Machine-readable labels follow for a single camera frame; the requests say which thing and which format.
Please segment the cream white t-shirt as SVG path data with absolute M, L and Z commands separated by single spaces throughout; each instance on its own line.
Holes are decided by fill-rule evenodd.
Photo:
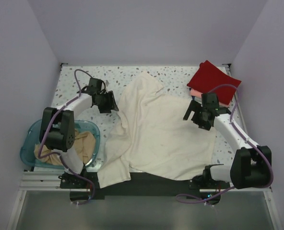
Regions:
M 162 93 L 143 72 L 125 87 L 119 121 L 104 148 L 97 176 L 101 188 L 131 179 L 130 169 L 183 181 L 200 175 L 212 161 L 216 131 L 200 129 L 183 116 L 190 99 Z

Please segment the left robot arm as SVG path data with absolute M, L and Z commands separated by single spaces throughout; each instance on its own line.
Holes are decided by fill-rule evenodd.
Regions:
M 113 92 L 106 90 L 103 80 L 95 78 L 91 78 L 88 85 L 80 87 L 76 96 L 65 104 L 45 108 L 41 120 L 37 157 L 44 159 L 57 155 L 65 172 L 73 174 L 71 183 L 77 188 L 87 185 L 88 176 L 82 173 L 84 163 L 73 147 L 74 121 L 76 116 L 93 106 L 96 106 L 101 114 L 118 111 Z

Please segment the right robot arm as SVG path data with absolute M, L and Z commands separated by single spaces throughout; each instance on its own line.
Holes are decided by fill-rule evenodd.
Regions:
M 214 188 L 219 181 L 232 183 L 236 189 L 264 188 L 273 183 L 272 152 L 251 139 L 233 119 L 233 112 L 219 105 L 216 93 L 204 93 L 201 102 L 191 100 L 184 120 L 190 119 L 199 128 L 215 128 L 234 152 L 231 165 L 205 166 L 198 178 L 207 188 Z

